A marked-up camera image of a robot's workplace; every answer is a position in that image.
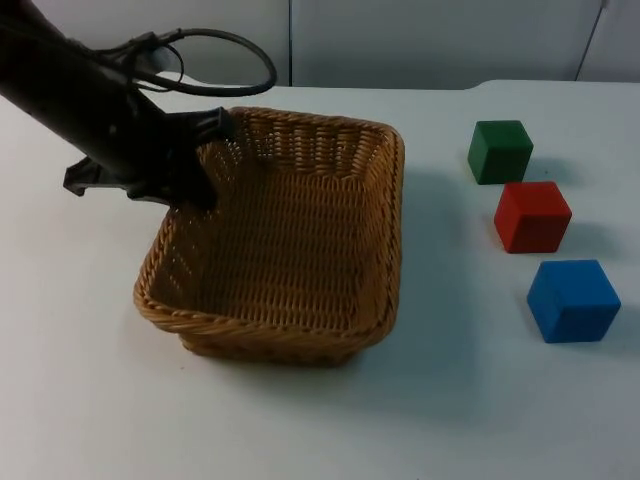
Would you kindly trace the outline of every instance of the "white table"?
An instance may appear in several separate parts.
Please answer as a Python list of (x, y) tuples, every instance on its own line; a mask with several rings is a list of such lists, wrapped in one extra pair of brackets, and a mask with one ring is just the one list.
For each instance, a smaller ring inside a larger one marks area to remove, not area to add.
[[(277, 88), (223, 104), (400, 131), (394, 332), (339, 370), (188, 353), (131, 299), (165, 209), (67, 193), (64, 168), (82, 155), (2, 101), (0, 478), (638, 478), (640, 85)], [(477, 120), (514, 118), (535, 143), (526, 178), (557, 181), (573, 209), (553, 256), (502, 251), (501, 188), (476, 185), (465, 164)], [(545, 258), (601, 261), (623, 303), (604, 341), (543, 343), (524, 297)]]

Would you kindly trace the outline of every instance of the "wicker basket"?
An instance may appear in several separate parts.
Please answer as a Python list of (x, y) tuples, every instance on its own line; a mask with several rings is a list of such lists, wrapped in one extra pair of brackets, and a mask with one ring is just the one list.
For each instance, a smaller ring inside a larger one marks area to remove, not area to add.
[(339, 365), (398, 307), (404, 144), (390, 127), (236, 108), (200, 158), (215, 211), (172, 208), (134, 299), (200, 355)]

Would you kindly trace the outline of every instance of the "green cube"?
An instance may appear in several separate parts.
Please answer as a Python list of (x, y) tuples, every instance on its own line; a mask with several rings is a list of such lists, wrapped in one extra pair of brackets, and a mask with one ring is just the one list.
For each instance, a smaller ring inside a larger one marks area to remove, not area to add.
[(519, 120), (476, 123), (469, 166), (480, 185), (521, 182), (533, 142)]

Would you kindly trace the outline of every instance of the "white wall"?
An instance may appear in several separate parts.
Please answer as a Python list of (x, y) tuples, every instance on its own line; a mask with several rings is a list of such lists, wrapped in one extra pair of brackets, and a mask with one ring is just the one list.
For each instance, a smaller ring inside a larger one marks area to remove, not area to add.
[[(68, 36), (92, 48), (109, 47), (147, 31), (207, 27), (244, 35), (267, 51), (288, 81), (288, 0), (34, 0)], [(176, 44), (198, 80), (248, 84), (264, 78), (260, 61), (217, 40)]]
[(573, 80), (600, 7), (600, 0), (293, 2), (294, 85), (383, 88)]
[(580, 80), (640, 82), (640, 1), (609, 0)]

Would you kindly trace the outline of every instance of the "cube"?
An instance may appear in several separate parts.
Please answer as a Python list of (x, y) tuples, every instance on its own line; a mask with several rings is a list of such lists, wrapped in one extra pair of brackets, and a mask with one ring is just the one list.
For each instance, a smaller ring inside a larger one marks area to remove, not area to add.
[(600, 341), (620, 310), (597, 260), (542, 262), (527, 303), (547, 343)]
[(509, 253), (558, 250), (571, 209), (554, 182), (508, 183), (493, 222)]
[(533, 143), (518, 120), (476, 123), (468, 161), (480, 185), (521, 182)]

